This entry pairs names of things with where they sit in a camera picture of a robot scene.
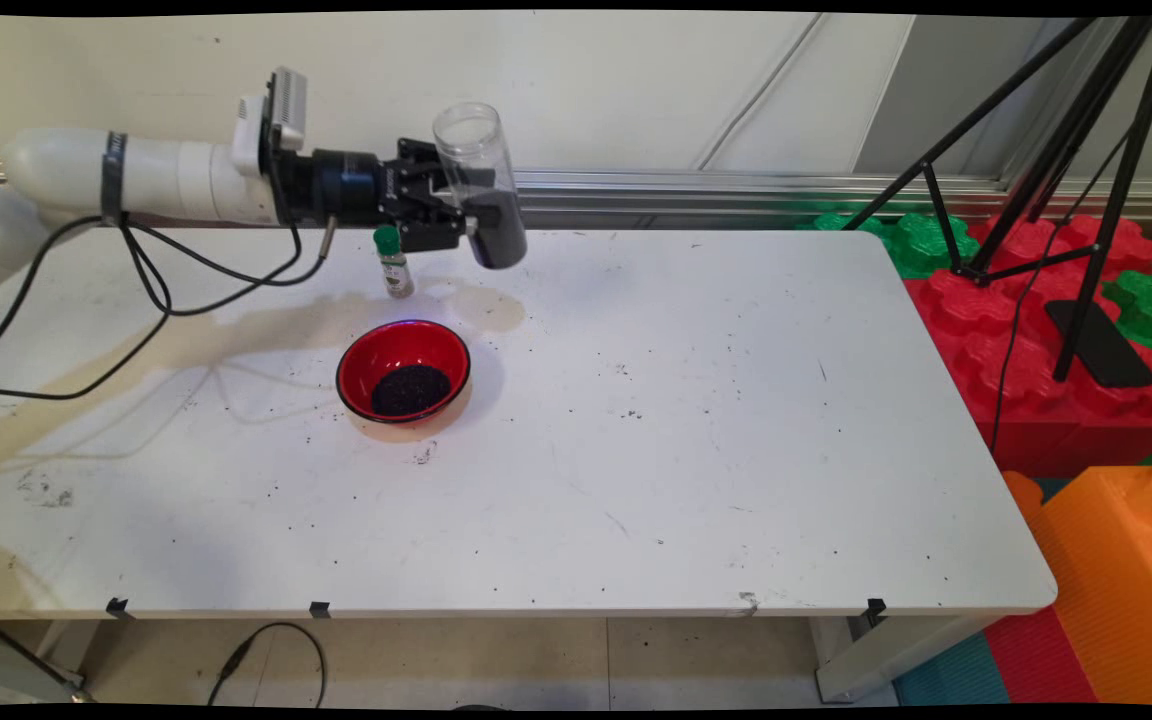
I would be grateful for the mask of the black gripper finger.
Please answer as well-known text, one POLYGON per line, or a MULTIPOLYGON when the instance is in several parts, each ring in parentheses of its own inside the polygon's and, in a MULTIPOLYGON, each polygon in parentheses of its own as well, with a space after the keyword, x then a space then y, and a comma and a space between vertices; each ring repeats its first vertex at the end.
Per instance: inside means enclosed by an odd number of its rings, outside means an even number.
POLYGON ((442 199, 403 200, 399 210, 399 242, 404 253, 457 249, 473 237, 477 217, 442 199))
POLYGON ((460 197, 435 143, 397 138, 399 197, 460 197))

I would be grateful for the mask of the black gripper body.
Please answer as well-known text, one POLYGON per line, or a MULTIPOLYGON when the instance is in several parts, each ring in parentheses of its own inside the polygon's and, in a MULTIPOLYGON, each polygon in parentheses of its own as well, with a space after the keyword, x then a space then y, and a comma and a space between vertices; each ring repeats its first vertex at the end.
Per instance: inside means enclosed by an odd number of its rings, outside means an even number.
POLYGON ((397 167, 411 160, 410 149, 382 161, 370 152, 316 149, 310 156, 310 217, 340 227, 411 223, 419 209, 399 195, 397 167))

